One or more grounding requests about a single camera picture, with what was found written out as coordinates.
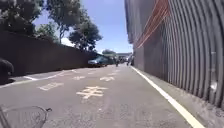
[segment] dark car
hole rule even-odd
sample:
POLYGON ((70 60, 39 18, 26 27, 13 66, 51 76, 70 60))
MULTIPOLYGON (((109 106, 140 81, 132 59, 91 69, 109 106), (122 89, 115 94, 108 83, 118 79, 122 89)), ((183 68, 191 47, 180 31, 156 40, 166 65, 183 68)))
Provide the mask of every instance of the dark car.
POLYGON ((0 81, 7 80, 13 72, 13 65, 9 61, 0 58, 0 81))
POLYGON ((94 67, 102 67, 108 65, 108 59, 102 56, 97 57, 94 60, 89 60, 88 64, 94 67))

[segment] bush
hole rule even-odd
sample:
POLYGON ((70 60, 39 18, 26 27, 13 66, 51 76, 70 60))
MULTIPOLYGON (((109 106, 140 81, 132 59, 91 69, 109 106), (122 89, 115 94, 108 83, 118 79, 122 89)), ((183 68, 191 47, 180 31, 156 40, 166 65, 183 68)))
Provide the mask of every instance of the bush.
POLYGON ((13 65, 9 61, 0 58, 0 77, 8 77, 13 72, 13 65))

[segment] blue sky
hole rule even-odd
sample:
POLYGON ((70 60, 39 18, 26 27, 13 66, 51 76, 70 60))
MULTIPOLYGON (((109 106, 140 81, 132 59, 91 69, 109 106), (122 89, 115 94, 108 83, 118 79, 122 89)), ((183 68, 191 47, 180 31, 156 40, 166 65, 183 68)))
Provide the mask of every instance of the blue sky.
MULTIPOLYGON (((104 49, 115 52, 132 52, 132 45, 128 43, 126 32, 126 20, 123 0, 81 0, 82 5, 87 9, 91 20, 98 26, 100 34, 103 36, 97 42, 96 49, 102 52, 104 49)), ((48 13, 43 14, 34 21, 40 24, 48 23, 48 13)), ((70 45, 68 39, 63 39, 64 44, 70 45)))

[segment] fence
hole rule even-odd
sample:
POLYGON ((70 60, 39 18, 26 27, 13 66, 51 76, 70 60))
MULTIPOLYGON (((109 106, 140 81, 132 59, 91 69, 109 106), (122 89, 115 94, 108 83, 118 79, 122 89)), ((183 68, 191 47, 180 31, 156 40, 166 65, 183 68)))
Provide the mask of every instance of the fence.
POLYGON ((15 76, 87 67, 96 53, 18 34, 0 32, 0 58, 10 61, 15 76))
POLYGON ((146 0, 126 0, 135 66, 224 110, 224 0, 149 1, 150 16, 141 6, 146 0), (139 24, 131 12, 148 22, 139 24), (144 28, 139 36, 133 24, 144 28))

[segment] corrugated metal wall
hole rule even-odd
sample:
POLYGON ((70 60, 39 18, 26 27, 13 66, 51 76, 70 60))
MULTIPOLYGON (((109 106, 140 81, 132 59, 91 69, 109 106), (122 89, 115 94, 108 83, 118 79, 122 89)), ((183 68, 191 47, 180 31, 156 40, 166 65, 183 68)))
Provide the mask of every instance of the corrugated metal wall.
POLYGON ((224 0, 125 3, 135 66, 224 109, 224 0))

